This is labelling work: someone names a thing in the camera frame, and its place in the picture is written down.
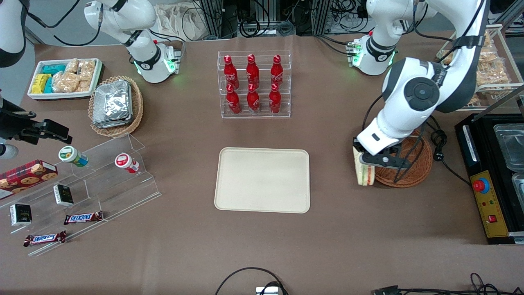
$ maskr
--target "snickers wrapper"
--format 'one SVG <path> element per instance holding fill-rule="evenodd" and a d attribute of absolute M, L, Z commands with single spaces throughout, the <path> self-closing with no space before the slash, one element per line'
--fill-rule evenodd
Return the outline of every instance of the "snickers wrapper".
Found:
<path fill-rule="evenodd" d="M 42 235 L 42 236 L 33 236 L 29 235 L 27 236 L 26 240 L 24 241 L 24 247 L 34 246 L 34 245 L 40 245 L 45 243 L 53 243 L 53 242 L 65 242 L 66 241 L 66 231 L 62 231 L 58 234 L 51 234 L 51 235 Z"/>
<path fill-rule="evenodd" d="M 76 214 L 76 215 L 66 215 L 64 225 L 70 223 L 83 223 L 83 222 L 97 222 L 104 219 L 102 211 L 86 213 L 86 214 Z"/>

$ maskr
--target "red cookie box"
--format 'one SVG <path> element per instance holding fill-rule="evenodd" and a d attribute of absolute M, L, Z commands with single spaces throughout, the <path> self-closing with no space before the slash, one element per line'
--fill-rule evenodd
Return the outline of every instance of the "red cookie box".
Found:
<path fill-rule="evenodd" d="M 34 160 L 0 174 L 0 199 L 24 191 L 58 176 L 57 167 L 42 160 Z"/>

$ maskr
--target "clear acrylic rack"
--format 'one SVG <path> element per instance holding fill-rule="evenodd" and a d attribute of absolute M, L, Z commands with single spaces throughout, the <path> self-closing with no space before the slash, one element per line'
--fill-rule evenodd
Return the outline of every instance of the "clear acrylic rack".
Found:
<path fill-rule="evenodd" d="M 32 223 L 27 226 L 13 226 L 14 235 L 20 237 L 20 246 L 27 235 L 56 234 L 66 231 L 67 244 L 78 236 L 87 233 L 130 210 L 145 204 L 161 195 L 153 176 L 146 171 L 139 151 L 144 148 L 136 138 L 126 134 L 111 139 L 85 152 L 89 162 L 84 167 L 60 162 L 56 164 L 58 176 L 13 195 L 0 205 L 0 213 L 9 215 L 9 207 L 14 203 L 31 206 Z M 129 154 L 140 165 L 132 174 L 115 166 L 114 161 L 120 153 Z M 66 185 L 71 190 L 74 204 L 66 207 L 57 205 L 53 187 Z M 104 212 L 102 221 L 64 225 L 66 215 Z M 46 253 L 60 243 L 29 247 L 29 256 Z"/>
<path fill-rule="evenodd" d="M 247 105 L 247 56 L 255 55 L 255 60 L 260 70 L 260 86 L 257 89 L 260 96 L 260 112 L 251 114 Z M 224 76 L 224 56 L 231 56 L 232 62 L 238 73 L 240 87 L 236 90 L 240 98 L 242 112 L 234 114 L 226 100 L 226 78 Z M 284 69 L 280 95 L 282 103 L 280 112 L 272 114 L 269 110 L 269 93 L 271 92 L 271 67 L 273 66 L 273 56 L 280 55 L 280 64 Z M 291 51 L 289 50 L 268 50 L 268 51 L 219 51 L 216 63 L 217 75 L 219 79 L 220 112 L 223 119 L 256 119 L 256 118 L 289 118 L 291 117 Z"/>

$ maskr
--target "round wicker tray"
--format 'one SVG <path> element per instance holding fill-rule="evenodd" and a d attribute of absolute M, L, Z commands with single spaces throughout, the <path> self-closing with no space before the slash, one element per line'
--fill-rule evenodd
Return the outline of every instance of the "round wicker tray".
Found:
<path fill-rule="evenodd" d="M 144 114 L 144 101 L 142 99 L 142 94 L 140 93 L 140 89 L 138 89 L 138 86 L 131 78 L 125 77 L 125 76 L 116 76 L 116 77 L 111 77 L 107 80 L 104 80 L 100 84 L 112 83 L 120 79 L 126 80 L 127 82 L 129 82 L 129 84 L 131 84 L 131 99 L 133 101 L 133 116 L 135 118 L 133 122 L 129 125 L 110 127 L 106 129 L 97 128 L 95 125 L 91 124 L 91 128 L 100 135 L 116 138 L 126 133 L 132 133 L 133 131 L 135 131 L 135 129 L 140 124 L 140 121 L 142 120 L 142 115 Z M 91 121 L 93 121 L 94 95 L 95 94 L 92 93 L 91 98 L 89 99 L 88 116 L 89 116 L 89 119 L 91 119 Z"/>
<path fill-rule="evenodd" d="M 415 130 L 411 135 L 419 135 L 419 131 Z M 402 141 L 402 149 L 400 156 L 405 157 L 409 150 L 413 147 L 417 138 L 408 137 Z M 399 180 L 394 183 L 393 180 L 397 175 L 397 169 L 376 167 L 375 168 L 375 179 L 379 182 L 392 187 L 410 187 L 421 183 L 426 177 L 428 177 L 431 171 L 431 165 L 433 164 L 433 152 L 429 142 L 422 137 L 417 147 L 408 156 L 408 160 L 412 162 L 416 156 L 420 153 L 419 158 L 409 169 L 409 171 Z"/>

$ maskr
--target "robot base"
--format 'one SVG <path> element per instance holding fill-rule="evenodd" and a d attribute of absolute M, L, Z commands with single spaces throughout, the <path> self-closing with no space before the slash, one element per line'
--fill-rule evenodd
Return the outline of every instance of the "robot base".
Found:
<path fill-rule="evenodd" d="M 366 35 L 360 39 L 355 39 L 353 43 L 346 45 L 346 52 L 349 54 L 355 54 L 354 56 L 348 56 L 347 60 L 350 62 L 350 66 L 358 68 L 365 74 L 376 76 L 384 73 L 388 66 L 393 61 L 395 53 L 389 57 L 384 55 L 383 61 L 377 61 L 374 56 L 369 53 L 367 49 L 367 40 L 370 38 Z"/>
<path fill-rule="evenodd" d="M 162 43 L 157 44 L 160 48 L 160 59 L 153 65 L 150 70 L 140 69 L 135 63 L 138 73 L 149 83 L 160 83 L 170 75 L 178 72 L 178 62 L 175 62 L 173 47 L 166 46 Z"/>

